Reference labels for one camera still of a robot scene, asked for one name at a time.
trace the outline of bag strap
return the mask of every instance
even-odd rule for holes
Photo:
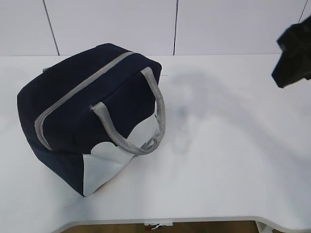
[[[161,91],[156,83],[153,71],[150,67],[146,67],[141,71],[143,76],[145,77],[150,89],[155,96],[156,101],[156,120],[159,125],[159,130],[154,134],[151,140],[145,143],[141,148],[134,145],[132,142],[124,138],[121,134],[119,134],[111,120],[109,111],[107,107],[99,102],[95,106],[92,107],[94,113],[101,120],[107,134],[112,139],[112,141],[117,144],[124,151],[134,154],[134,155],[143,155],[149,154],[156,150],[162,141],[166,129],[166,116],[165,116],[165,105],[164,99],[162,97]]]

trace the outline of gray zipper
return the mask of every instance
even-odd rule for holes
[[[42,145],[52,151],[52,148],[50,147],[49,143],[47,142],[46,138],[44,137],[43,132],[43,123],[45,118],[50,115],[55,109],[57,109],[59,106],[61,106],[63,103],[65,103],[67,100],[69,100],[73,95],[81,91],[83,88],[87,87],[90,83],[98,79],[100,76],[105,74],[107,71],[109,71],[111,68],[113,68],[116,64],[118,64],[120,61],[122,61],[127,56],[133,54],[133,52],[126,52],[121,54],[119,57],[115,58],[111,62],[109,62],[107,65],[105,65],[100,70],[96,71],[94,74],[92,74],[90,77],[85,79],[83,82],[81,82],[79,85],[77,85],[75,88],[73,88],[71,91],[69,91],[66,95],[64,95],[61,99],[59,99],[56,103],[54,103],[51,107],[46,109],[38,118],[35,120],[35,133],[37,134],[37,137],[39,141],[42,143]]]

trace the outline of lunch bag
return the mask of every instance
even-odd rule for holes
[[[112,44],[46,69],[17,96],[30,147],[75,191],[92,194],[133,156],[158,148],[166,128],[160,72],[158,62]]]

